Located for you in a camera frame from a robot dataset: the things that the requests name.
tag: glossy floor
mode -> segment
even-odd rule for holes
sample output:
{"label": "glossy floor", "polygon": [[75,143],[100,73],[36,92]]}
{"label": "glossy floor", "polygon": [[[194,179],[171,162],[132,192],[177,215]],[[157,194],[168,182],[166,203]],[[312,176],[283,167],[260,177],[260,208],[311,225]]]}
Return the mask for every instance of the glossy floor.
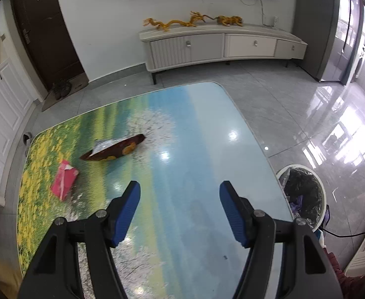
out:
{"label": "glossy floor", "polygon": [[[331,208],[330,231],[340,235],[365,231],[365,94],[356,83],[348,87],[318,83],[292,63],[286,68],[284,61],[274,60],[194,65],[157,77],[157,85],[152,84],[149,73],[138,73],[95,89],[88,86],[37,112],[29,125],[33,134],[38,134],[78,114],[134,95],[214,81],[231,96],[275,172],[296,163],[319,175]],[[15,157],[14,165],[20,167],[24,160],[21,155]],[[17,186],[19,181],[19,174],[14,174],[8,185]],[[16,266],[17,252],[12,244],[17,188],[7,188],[5,197],[10,204],[0,209],[0,258]],[[325,244],[346,266],[361,240],[326,235]],[[7,251],[4,244],[12,248]]]}

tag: table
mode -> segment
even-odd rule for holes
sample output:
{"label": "table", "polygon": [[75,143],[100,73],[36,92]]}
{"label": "table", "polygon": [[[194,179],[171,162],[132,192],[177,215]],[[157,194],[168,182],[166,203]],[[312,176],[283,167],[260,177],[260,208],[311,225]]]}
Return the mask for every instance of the table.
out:
{"label": "table", "polygon": [[[127,156],[78,159],[97,139],[139,133],[146,139]],[[62,159],[80,171],[64,202],[49,190]],[[218,192],[224,180],[255,209],[292,220],[266,157],[225,90],[213,82],[171,87],[92,110],[33,140],[17,214],[22,272],[55,217],[88,217],[131,180],[140,183],[141,199],[125,240],[113,250],[129,298],[232,298],[248,250],[235,241],[222,208]],[[88,299],[84,255],[81,245]],[[274,256],[269,288],[275,291],[281,247]]]}

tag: tv cabinet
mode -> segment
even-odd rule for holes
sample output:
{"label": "tv cabinet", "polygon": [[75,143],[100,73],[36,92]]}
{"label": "tv cabinet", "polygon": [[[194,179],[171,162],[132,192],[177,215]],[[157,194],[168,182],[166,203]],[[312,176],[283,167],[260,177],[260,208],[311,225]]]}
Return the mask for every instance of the tv cabinet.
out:
{"label": "tv cabinet", "polygon": [[225,27],[204,24],[171,27],[169,31],[141,31],[146,68],[155,73],[175,67],[237,59],[303,59],[307,44],[272,27],[244,25]]}

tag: doorway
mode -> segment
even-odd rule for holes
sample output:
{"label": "doorway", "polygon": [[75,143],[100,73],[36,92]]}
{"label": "doorway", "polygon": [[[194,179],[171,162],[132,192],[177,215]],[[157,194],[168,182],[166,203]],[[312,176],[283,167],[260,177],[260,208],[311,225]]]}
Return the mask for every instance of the doorway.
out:
{"label": "doorway", "polygon": [[44,86],[84,73],[58,0],[11,0],[19,35]]}

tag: red paper box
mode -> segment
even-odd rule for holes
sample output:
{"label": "red paper box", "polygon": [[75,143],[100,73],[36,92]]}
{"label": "red paper box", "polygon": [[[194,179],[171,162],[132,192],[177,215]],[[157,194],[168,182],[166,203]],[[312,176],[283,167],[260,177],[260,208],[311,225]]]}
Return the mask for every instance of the red paper box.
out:
{"label": "red paper box", "polygon": [[63,201],[66,198],[67,193],[70,191],[78,173],[79,171],[75,167],[71,166],[67,160],[62,160],[51,187],[52,193]]}

